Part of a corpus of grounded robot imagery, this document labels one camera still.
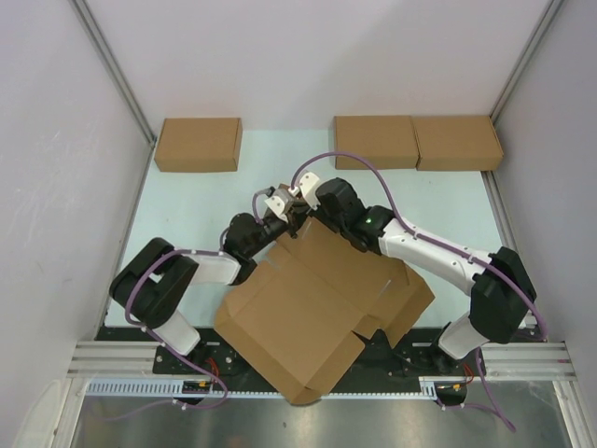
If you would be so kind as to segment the aluminium corner post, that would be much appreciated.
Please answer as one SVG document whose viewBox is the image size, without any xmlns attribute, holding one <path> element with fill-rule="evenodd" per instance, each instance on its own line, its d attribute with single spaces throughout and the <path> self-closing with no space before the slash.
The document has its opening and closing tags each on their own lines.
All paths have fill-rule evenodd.
<svg viewBox="0 0 597 448">
<path fill-rule="evenodd" d="M 510 71 L 503 89 L 500 91 L 494 102 L 490 113 L 490 119 L 493 125 L 498 124 L 528 66 L 531 64 L 566 4 L 566 0 L 547 1 L 537 23 L 522 48 L 521 54 Z"/>
<path fill-rule="evenodd" d="M 157 137 L 89 3 L 85 0 L 70 0 L 69 4 L 141 135 L 153 147 Z"/>
</svg>

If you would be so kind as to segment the aluminium corner post left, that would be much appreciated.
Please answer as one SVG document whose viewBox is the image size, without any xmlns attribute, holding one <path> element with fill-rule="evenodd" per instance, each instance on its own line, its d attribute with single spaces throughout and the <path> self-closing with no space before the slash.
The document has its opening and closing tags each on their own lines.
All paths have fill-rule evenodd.
<svg viewBox="0 0 597 448">
<path fill-rule="evenodd" d="M 157 137 L 89 3 L 85 0 L 70 0 L 69 4 L 141 135 L 153 147 Z"/>
</svg>

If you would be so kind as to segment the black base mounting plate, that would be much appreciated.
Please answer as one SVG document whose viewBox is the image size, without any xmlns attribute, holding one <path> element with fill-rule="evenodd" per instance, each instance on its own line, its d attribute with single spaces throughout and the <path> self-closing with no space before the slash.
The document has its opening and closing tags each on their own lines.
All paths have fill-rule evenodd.
<svg viewBox="0 0 597 448">
<path fill-rule="evenodd" d="M 198 347 L 181 361 L 166 348 L 155 350 L 151 371 L 157 375 L 190 375 L 196 366 L 221 378 L 237 393 L 315 391 L 350 394 L 406 392 L 423 376 L 452 377 L 460 385 L 485 371 L 473 354 L 459 361 L 442 360 L 435 346 L 438 328 L 411 329 L 396 346 L 382 330 L 370 338 L 351 333 L 329 343 L 312 334 L 303 342 L 272 342 L 268 348 L 239 352 L 213 329 L 203 329 Z"/>
</svg>

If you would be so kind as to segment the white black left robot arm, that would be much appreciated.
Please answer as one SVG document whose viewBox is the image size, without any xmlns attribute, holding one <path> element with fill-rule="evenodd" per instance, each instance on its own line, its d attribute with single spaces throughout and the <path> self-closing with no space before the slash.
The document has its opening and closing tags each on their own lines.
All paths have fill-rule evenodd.
<svg viewBox="0 0 597 448">
<path fill-rule="evenodd" d="M 296 235 L 304 222 L 303 217 L 283 220 L 268 213 L 258 223 L 250 214 L 238 214 L 224 231 L 218 251 L 176 249 L 156 237 L 112 281 L 109 296 L 124 308 L 130 323 L 174 350 L 178 367 L 199 371 L 206 361 L 201 336 L 178 311 L 187 289 L 243 283 L 257 266 L 254 256 L 284 233 Z"/>
</svg>

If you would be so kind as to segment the cardboard box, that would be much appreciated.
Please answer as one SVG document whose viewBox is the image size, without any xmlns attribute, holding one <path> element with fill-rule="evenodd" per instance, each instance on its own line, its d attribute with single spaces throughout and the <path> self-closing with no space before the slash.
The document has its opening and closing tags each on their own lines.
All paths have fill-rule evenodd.
<svg viewBox="0 0 597 448">
<path fill-rule="evenodd" d="M 272 342 L 303 342 L 315 334 L 335 343 L 355 333 L 382 330 L 396 346 L 435 296 L 425 280 L 400 259 L 353 248 L 318 220 L 298 237 L 280 237 L 250 277 L 228 293 L 215 314 L 215 331 L 239 352 Z M 322 396 L 278 391 L 293 405 Z"/>
<path fill-rule="evenodd" d="M 353 153 L 378 170 L 414 169 L 419 160 L 410 116 L 336 116 L 334 150 Z"/>
<path fill-rule="evenodd" d="M 493 171 L 504 158 L 489 116 L 415 116 L 412 124 L 419 171 Z"/>
<path fill-rule="evenodd" d="M 239 166 L 240 118 L 168 118 L 154 160 L 163 173 L 228 173 Z"/>
</svg>

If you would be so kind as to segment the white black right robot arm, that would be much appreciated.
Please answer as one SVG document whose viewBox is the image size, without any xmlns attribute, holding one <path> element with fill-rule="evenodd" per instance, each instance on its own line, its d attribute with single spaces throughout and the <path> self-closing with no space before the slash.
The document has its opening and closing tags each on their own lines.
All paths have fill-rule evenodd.
<svg viewBox="0 0 597 448">
<path fill-rule="evenodd" d="M 391 209 L 365 207 L 341 178 L 322 181 L 307 173 L 298 187 L 312 215 L 357 250 L 414 264 L 469 297 L 468 312 L 442 330 L 430 351 L 437 372 L 454 373 L 486 343 L 509 343 L 524 317 L 535 312 L 535 289 L 517 252 L 473 250 L 424 233 Z"/>
</svg>

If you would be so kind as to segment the aluminium corner post right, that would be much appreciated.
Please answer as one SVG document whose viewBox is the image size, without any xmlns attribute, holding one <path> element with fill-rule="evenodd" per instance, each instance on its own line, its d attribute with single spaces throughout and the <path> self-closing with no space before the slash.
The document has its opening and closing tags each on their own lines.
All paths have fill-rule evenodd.
<svg viewBox="0 0 597 448">
<path fill-rule="evenodd" d="M 566 0 L 547 1 L 537 23 L 522 48 L 521 54 L 510 71 L 503 89 L 500 91 L 494 102 L 490 113 L 490 119 L 493 125 L 498 124 L 528 66 L 531 64 L 566 4 Z"/>
</svg>

